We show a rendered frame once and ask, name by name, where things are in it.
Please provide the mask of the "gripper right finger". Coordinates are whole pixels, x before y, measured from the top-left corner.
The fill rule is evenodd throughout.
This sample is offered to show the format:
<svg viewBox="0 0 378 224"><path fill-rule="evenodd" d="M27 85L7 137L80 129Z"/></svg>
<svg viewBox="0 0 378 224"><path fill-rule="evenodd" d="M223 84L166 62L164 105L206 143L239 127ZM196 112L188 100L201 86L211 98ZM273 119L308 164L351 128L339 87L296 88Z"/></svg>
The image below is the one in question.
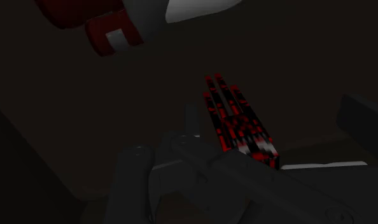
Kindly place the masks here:
<svg viewBox="0 0 378 224"><path fill-rule="evenodd" d="M267 206L262 214L249 209L243 224L378 224L378 166L277 171L193 136L175 137L171 148L219 193Z"/></svg>

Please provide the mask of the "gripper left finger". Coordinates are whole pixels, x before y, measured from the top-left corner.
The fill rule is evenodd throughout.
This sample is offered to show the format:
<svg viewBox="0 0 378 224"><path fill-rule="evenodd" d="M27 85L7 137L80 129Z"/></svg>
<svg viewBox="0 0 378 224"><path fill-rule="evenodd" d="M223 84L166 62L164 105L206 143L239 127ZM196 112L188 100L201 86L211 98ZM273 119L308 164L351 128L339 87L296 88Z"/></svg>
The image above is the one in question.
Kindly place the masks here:
<svg viewBox="0 0 378 224"><path fill-rule="evenodd" d="M158 151L133 146L119 152L103 224L160 224L163 195L191 189L197 173L172 152L175 132L168 132Z"/></svg>

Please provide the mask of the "red black patterned fork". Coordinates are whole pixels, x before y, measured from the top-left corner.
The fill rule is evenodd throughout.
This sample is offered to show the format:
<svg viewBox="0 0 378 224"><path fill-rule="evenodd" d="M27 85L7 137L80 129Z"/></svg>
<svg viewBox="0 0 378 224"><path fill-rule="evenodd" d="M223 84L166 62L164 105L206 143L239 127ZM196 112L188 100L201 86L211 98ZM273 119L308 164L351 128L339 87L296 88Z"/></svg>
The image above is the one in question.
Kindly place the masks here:
<svg viewBox="0 0 378 224"><path fill-rule="evenodd" d="M228 86L220 74L205 77L207 110L223 151L237 150L278 170L280 155L273 139L236 85Z"/></svg>

